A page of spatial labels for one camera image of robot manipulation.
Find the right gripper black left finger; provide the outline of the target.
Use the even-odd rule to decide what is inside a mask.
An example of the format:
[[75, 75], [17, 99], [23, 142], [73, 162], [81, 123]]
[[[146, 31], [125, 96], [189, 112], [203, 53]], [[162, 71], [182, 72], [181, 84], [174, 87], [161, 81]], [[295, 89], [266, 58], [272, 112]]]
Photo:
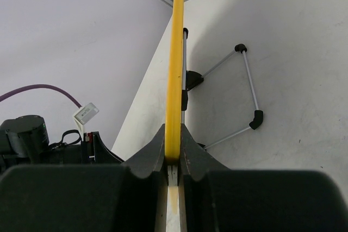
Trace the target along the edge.
[[166, 230], [166, 164], [162, 125], [153, 139], [122, 165], [127, 168], [122, 217], [127, 231]]

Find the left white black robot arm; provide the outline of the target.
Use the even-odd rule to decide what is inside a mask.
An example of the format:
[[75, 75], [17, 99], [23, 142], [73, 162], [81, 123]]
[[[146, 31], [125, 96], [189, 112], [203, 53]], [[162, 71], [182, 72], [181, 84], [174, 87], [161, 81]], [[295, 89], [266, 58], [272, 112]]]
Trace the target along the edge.
[[61, 140], [50, 143], [44, 118], [21, 116], [1, 124], [1, 173], [26, 164], [121, 164], [102, 142], [99, 132], [83, 135], [67, 130]]

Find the white whiteboard with yellow frame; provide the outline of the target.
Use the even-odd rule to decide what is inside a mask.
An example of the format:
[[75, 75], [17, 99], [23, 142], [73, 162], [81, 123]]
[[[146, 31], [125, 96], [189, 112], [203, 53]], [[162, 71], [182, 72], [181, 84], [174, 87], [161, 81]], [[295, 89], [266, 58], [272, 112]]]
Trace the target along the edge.
[[173, 0], [165, 111], [165, 162], [168, 172], [167, 217], [178, 212], [178, 162], [181, 146], [184, 0]]

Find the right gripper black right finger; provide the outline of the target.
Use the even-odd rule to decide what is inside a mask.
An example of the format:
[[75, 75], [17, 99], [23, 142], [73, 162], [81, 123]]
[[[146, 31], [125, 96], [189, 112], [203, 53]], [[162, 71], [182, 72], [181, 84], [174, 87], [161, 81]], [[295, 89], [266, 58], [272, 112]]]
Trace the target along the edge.
[[179, 216], [181, 231], [219, 231], [214, 186], [210, 174], [225, 171], [181, 124], [179, 157]]

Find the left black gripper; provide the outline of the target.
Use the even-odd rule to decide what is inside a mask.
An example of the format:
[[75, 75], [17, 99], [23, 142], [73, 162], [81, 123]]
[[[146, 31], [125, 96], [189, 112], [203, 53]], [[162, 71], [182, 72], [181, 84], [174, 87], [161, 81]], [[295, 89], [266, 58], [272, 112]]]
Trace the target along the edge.
[[124, 162], [104, 145], [97, 131], [84, 133], [80, 147], [82, 164], [121, 164]]

